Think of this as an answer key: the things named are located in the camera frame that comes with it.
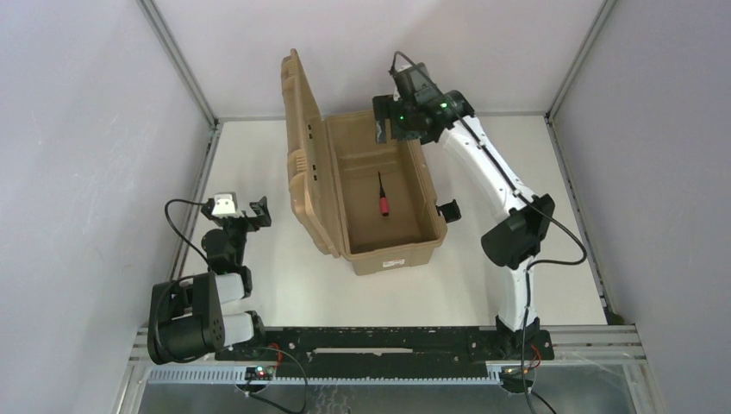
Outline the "red handled screwdriver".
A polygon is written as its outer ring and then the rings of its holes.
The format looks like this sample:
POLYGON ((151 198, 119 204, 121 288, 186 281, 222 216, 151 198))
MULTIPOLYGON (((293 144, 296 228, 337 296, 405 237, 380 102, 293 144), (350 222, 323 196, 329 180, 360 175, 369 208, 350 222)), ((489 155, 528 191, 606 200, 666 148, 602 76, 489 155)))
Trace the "red handled screwdriver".
POLYGON ((380 214, 382 216, 389 216, 390 215, 390 205, 388 198, 386 196, 383 181, 381 177, 381 173, 378 172, 378 184, 379 184, 379 210, 380 214))

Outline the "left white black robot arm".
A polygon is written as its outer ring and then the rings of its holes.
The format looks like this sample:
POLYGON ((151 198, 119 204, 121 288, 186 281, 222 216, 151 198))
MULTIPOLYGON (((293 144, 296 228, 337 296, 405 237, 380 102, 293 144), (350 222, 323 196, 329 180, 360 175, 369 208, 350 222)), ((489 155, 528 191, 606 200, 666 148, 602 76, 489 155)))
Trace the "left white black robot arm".
POLYGON ((215 228, 192 249, 203 259, 202 273, 158 283, 151 292, 147 352, 153 363, 189 363, 234 345, 259 347, 266 329, 254 310, 227 315, 225 304, 250 297, 251 270, 244 264, 247 236, 272 224, 268 200, 239 209, 233 192, 197 203, 215 228))

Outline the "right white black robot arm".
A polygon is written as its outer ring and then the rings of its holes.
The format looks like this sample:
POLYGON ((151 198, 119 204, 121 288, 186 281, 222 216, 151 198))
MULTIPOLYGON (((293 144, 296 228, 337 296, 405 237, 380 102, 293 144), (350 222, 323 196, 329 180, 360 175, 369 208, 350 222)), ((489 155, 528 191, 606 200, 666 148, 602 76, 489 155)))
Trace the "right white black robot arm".
POLYGON ((534 266, 555 209, 512 171, 490 142, 473 107, 458 91, 419 101, 397 94, 372 100, 376 141, 435 143, 471 174, 486 196, 495 226, 480 239, 488 259, 500 267, 503 296, 496 317, 494 353, 516 359, 540 330, 534 307, 534 266))

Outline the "tan plastic storage bin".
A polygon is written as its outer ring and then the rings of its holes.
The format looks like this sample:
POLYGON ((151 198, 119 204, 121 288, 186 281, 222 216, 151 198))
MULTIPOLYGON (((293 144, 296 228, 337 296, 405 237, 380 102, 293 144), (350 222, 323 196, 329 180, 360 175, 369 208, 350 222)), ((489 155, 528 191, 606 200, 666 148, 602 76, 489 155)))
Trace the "tan plastic storage bin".
POLYGON ((282 60, 281 86, 291 209, 316 247, 358 275, 427 264, 454 210, 437 204, 420 143, 377 144, 372 110, 323 117, 296 49, 282 60))

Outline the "left small circuit board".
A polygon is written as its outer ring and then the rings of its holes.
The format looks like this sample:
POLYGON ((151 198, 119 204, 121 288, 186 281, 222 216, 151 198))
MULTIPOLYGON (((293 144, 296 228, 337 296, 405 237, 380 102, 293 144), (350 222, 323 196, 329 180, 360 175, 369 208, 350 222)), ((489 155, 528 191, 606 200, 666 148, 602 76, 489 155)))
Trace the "left small circuit board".
POLYGON ((276 368, 273 366, 248 367, 244 375, 244 381, 247 383, 271 381, 275 374, 276 368))

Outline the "small circuit board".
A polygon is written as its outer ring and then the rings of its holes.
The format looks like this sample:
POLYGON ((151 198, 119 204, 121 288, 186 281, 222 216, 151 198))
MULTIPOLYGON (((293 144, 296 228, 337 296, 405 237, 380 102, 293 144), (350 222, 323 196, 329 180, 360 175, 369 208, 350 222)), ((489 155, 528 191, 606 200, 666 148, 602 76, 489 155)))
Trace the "small circuit board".
POLYGON ((534 371, 522 371, 519 367, 505 367, 498 377, 501 388, 511 394, 530 393, 536 380, 534 371))
POLYGON ((244 375, 244 381, 247 383, 271 381, 275 374, 276 368, 273 366, 248 367, 244 375))

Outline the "right small circuit board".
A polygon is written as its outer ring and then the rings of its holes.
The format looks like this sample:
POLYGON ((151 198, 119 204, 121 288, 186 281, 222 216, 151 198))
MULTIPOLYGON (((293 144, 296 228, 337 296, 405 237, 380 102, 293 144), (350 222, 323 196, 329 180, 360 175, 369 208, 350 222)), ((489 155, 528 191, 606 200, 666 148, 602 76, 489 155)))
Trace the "right small circuit board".
POLYGON ((519 367, 505 367, 498 377, 501 388, 511 394, 530 393, 536 380, 534 371, 522 371, 519 367))

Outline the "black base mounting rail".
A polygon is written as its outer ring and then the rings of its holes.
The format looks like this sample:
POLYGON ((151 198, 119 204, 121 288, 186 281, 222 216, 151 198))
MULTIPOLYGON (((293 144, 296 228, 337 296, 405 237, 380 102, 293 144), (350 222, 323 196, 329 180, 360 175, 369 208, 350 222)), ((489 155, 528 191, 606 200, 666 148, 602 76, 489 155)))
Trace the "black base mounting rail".
POLYGON ((234 345, 216 361, 273 362, 296 376, 476 377, 491 363, 532 367, 555 357, 548 331, 478 326, 268 328, 259 347, 234 345))

